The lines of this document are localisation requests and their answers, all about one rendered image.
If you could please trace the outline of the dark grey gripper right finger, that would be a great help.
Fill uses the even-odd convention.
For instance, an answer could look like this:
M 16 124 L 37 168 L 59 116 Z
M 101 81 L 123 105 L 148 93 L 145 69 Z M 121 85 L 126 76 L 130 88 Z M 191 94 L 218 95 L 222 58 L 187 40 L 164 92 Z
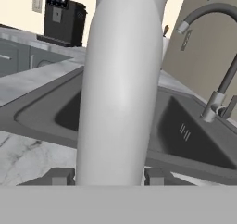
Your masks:
M 162 168 L 145 168 L 144 176 L 146 186 L 193 186 L 193 183 L 175 178 L 170 171 Z

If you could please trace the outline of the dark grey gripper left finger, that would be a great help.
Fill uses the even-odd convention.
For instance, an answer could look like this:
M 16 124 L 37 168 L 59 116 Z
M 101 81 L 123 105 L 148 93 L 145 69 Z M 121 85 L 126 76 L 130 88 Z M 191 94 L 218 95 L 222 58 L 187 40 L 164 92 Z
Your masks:
M 51 168 L 42 177 L 21 183 L 21 186 L 70 186 L 75 184 L 75 168 Z

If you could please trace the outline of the dark grey sink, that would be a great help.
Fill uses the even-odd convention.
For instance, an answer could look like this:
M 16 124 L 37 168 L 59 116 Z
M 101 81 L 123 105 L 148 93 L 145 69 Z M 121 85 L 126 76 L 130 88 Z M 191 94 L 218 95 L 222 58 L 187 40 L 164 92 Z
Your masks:
M 77 146 L 83 69 L 0 106 L 0 130 Z M 205 104 L 166 87 L 157 91 L 146 164 L 226 185 L 237 184 L 237 127 L 223 118 L 205 123 Z

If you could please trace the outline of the grey curved tap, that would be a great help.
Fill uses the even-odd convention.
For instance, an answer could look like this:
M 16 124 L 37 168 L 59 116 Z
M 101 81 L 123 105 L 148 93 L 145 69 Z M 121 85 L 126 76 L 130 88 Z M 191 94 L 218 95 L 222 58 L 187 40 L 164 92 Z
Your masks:
M 179 25 L 177 32 L 184 34 L 190 25 L 197 19 L 210 13 L 222 13 L 231 17 L 237 23 L 237 7 L 226 3 L 212 3 L 197 8 L 191 12 Z M 231 116 L 232 110 L 237 105 L 237 95 L 234 95 L 227 106 L 222 103 L 225 99 L 225 93 L 231 84 L 232 79 L 237 73 L 237 54 L 233 58 L 220 86 L 214 91 L 200 115 L 201 119 L 206 123 L 214 121 L 215 116 L 227 119 Z

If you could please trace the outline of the white rounded column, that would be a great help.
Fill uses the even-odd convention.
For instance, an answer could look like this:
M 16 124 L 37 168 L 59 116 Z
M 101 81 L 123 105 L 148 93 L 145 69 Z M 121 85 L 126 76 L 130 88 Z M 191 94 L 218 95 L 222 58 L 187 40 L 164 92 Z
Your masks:
M 83 72 L 79 185 L 140 184 L 156 105 L 167 0 L 97 0 Z

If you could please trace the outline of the grey cupboard run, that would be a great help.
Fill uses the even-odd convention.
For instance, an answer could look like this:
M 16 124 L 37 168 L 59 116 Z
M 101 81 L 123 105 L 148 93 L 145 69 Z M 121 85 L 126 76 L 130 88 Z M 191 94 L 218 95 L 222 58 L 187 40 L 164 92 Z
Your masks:
M 69 56 L 0 38 L 0 78 L 67 59 Z

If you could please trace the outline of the white pot with brown tool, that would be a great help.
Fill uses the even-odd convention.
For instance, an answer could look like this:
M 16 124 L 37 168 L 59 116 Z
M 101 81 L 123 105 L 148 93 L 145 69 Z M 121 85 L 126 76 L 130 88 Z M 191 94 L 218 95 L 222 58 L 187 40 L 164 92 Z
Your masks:
M 162 53 L 162 61 L 165 57 L 165 54 L 168 49 L 168 44 L 169 44 L 169 38 L 166 36 L 169 30 L 169 25 L 166 25 L 163 31 L 163 53 Z

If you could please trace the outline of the beige tall cupboard door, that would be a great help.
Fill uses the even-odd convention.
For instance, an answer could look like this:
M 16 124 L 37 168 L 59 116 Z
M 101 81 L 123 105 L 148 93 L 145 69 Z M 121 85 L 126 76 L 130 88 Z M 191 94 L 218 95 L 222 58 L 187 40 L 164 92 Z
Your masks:
M 184 0 L 177 24 L 200 6 L 227 3 L 237 7 L 237 0 Z M 181 51 L 185 34 L 173 32 L 162 69 L 204 100 L 219 87 L 237 54 L 237 23 L 227 15 L 212 13 L 190 26 L 192 34 Z

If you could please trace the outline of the black coffee machine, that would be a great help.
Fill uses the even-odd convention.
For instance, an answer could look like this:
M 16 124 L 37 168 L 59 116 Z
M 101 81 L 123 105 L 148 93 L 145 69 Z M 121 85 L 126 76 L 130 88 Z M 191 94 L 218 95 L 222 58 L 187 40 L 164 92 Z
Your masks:
M 45 0 L 43 42 L 64 47 L 81 47 L 86 6 L 71 0 Z

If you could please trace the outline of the beige wall switch plate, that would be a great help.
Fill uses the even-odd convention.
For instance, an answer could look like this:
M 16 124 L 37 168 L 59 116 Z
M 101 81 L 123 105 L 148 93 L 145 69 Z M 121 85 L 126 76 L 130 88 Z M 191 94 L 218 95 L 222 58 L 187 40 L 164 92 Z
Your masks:
M 32 10 L 37 13 L 42 12 L 43 0 L 32 0 Z

